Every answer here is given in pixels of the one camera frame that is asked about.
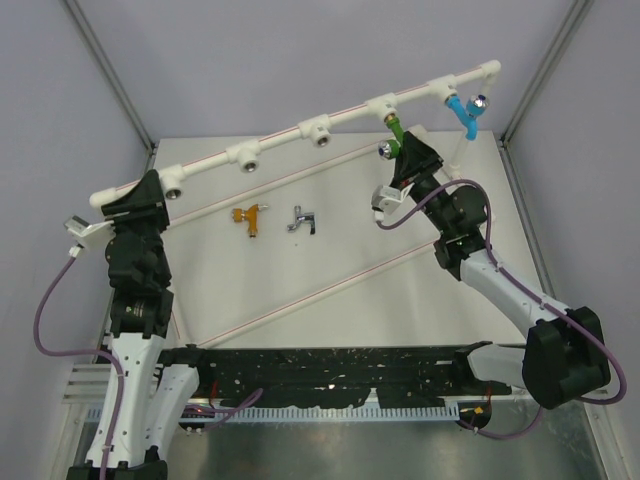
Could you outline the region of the green water faucet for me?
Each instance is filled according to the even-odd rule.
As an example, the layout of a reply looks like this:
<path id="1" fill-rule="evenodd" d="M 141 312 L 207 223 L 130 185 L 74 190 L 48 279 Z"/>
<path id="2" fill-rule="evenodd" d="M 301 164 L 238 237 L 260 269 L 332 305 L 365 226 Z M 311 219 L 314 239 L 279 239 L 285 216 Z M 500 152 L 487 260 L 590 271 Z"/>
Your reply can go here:
<path id="1" fill-rule="evenodd" d="M 388 114 L 384 119 L 384 124 L 391 132 L 392 137 L 387 140 L 382 140 L 378 143 L 378 155 L 384 160 L 396 159 L 402 150 L 404 130 L 401 126 L 401 122 L 398 116 L 395 113 Z"/>

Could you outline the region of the white PVC pipe frame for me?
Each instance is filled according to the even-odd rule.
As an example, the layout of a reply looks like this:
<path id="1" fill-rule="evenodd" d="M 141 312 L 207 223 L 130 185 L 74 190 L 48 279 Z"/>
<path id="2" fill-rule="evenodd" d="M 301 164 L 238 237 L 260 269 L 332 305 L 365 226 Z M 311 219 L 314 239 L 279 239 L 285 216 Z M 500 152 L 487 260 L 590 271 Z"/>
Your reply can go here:
<path id="1" fill-rule="evenodd" d="M 174 271 L 173 340 L 200 348 L 336 347 L 387 342 L 391 308 L 380 299 L 387 270 L 402 275 L 410 260 L 433 250 L 433 236 L 402 240 L 373 224 L 364 183 L 377 168 L 366 144 L 319 160 L 330 131 L 375 116 L 383 123 L 400 104 L 443 101 L 459 84 L 493 82 L 497 62 L 388 93 L 320 115 L 216 154 L 158 170 L 170 223 L 165 233 Z M 258 235 L 235 223 L 234 208 L 266 204 Z M 293 233 L 294 206 L 314 212 L 316 234 Z"/>

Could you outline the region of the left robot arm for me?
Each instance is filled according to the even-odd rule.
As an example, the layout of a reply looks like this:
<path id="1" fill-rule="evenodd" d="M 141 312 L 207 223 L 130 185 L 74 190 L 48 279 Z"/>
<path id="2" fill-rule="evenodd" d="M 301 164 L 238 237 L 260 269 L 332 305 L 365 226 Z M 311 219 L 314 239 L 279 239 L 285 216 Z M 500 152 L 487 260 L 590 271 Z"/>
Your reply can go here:
<path id="1" fill-rule="evenodd" d="M 164 479 L 167 452 L 190 397 L 207 395 L 212 371 L 200 364 L 161 364 L 174 295 L 161 238 L 169 225 L 165 188 L 155 170 L 123 196 L 103 204 L 104 221 L 74 219 L 81 246 L 105 247 L 111 369 L 92 444 L 70 479 Z"/>

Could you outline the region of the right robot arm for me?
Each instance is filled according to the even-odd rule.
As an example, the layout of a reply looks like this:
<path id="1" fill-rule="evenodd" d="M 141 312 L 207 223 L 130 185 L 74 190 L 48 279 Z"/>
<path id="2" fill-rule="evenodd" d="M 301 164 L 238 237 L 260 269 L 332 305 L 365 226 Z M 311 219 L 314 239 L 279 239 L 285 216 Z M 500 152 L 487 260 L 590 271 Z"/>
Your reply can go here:
<path id="1" fill-rule="evenodd" d="M 492 215 L 485 190 L 471 180 L 441 184 L 438 152 L 411 132 L 394 149 L 391 185 L 407 193 L 440 234 L 439 265 L 483 295 L 524 336 L 522 347 L 481 343 L 452 370 L 454 386 L 474 394 L 488 381 L 525 389 L 545 409 L 585 400 L 611 381 L 597 314 L 572 309 L 508 271 L 490 241 Z"/>

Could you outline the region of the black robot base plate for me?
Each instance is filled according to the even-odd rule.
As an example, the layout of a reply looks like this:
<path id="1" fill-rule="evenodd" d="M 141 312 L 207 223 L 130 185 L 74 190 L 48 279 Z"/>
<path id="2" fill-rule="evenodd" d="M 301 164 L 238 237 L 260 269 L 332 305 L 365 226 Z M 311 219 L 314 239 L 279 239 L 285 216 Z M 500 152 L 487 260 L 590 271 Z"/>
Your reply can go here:
<path id="1" fill-rule="evenodd" d="M 474 380 L 449 347 L 166 349 L 161 365 L 197 370 L 196 394 L 225 407 L 260 390 L 261 408 L 361 407 L 376 394 L 383 408 L 441 406 L 447 397 L 511 394 L 499 382 Z"/>

